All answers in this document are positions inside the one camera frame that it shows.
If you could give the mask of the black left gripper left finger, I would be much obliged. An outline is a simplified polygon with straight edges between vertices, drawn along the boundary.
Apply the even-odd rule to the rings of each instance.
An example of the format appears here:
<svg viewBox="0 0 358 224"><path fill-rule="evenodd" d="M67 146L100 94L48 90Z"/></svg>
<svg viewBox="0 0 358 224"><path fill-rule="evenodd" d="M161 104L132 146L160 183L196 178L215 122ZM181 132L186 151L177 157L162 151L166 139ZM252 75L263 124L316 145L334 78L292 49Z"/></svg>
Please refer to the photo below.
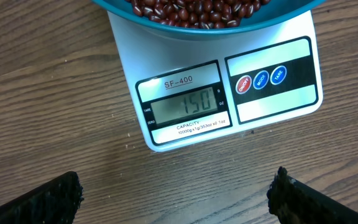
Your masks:
<svg viewBox="0 0 358 224"><path fill-rule="evenodd" d="M78 174L68 171L0 206L0 224L72 224L83 198Z"/></svg>

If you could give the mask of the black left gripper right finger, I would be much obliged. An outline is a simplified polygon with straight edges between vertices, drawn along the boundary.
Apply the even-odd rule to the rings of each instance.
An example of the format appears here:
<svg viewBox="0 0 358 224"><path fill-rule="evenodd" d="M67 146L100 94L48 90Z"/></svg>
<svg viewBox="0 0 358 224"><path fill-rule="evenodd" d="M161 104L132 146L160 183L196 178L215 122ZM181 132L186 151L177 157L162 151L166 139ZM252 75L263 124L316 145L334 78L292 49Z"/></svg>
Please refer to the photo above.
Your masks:
<svg viewBox="0 0 358 224"><path fill-rule="evenodd" d="M290 177L279 167L267 191L268 211L285 224L358 224L358 212Z"/></svg>

